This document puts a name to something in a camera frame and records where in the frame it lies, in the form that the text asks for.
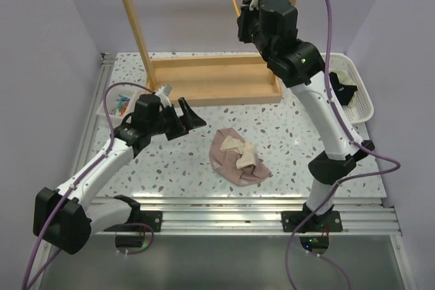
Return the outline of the pink beige underwear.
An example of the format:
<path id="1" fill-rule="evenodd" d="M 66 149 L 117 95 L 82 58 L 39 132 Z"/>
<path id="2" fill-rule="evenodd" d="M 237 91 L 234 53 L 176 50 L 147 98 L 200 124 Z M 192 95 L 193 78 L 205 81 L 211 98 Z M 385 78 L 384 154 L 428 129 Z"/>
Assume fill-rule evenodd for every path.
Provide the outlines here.
<path id="1" fill-rule="evenodd" d="M 272 175 L 258 157 L 255 146 L 234 128 L 219 129 L 209 149 L 213 171 L 239 187 L 256 185 Z"/>

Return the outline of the black underwear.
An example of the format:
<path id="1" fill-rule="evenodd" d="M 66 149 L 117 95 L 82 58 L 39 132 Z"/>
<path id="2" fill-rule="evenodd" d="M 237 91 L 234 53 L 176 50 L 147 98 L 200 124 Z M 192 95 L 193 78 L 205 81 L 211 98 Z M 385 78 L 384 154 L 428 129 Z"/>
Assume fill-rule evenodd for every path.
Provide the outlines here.
<path id="1" fill-rule="evenodd" d="M 330 83 L 331 83 L 332 89 L 334 90 L 335 95 L 336 95 L 336 92 L 338 94 L 340 94 L 339 90 L 343 90 L 344 85 L 342 85 L 338 82 L 337 74 L 334 73 L 334 71 L 331 71 L 329 73 L 329 77 L 330 77 Z"/>

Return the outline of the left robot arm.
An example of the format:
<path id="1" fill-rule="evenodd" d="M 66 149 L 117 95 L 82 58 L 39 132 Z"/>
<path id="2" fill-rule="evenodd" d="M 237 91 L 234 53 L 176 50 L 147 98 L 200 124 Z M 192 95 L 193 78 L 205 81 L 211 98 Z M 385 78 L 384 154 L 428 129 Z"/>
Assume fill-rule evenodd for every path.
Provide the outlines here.
<path id="1" fill-rule="evenodd" d="M 163 134 L 171 141 L 206 126 L 185 98 L 179 98 L 178 103 L 182 115 L 159 96 L 142 94 L 133 112 L 87 165 L 56 189 L 43 188 L 36 195 L 33 218 L 33 233 L 38 240 L 73 255 L 98 232 L 146 229 L 139 203 L 128 196 L 115 196 L 99 209 L 90 205 L 103 186 L 151 143 L 152 137 Z"/>

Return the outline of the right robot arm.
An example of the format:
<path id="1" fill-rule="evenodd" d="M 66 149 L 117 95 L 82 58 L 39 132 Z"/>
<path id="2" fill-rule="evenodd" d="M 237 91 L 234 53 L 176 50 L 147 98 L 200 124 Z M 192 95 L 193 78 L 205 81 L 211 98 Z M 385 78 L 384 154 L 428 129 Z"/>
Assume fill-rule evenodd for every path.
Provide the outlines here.
<path id="1" fill-rule="evenodd" d="M 298 12 L 289 0 L 242 0 L 237 19 L 238 38 L 252 43 L 268 69 L 289 88 L 309 114 L 324 150 L 309 162 L 311 192 L 302 221 L 319 230 L 332 210 L 333 185 L 346 177 L 375 145 L 351 126 L 344 111 L 334 112 L 339 101 L 324 83 L 325 62 L 319 50 L 297 37 Z"/>

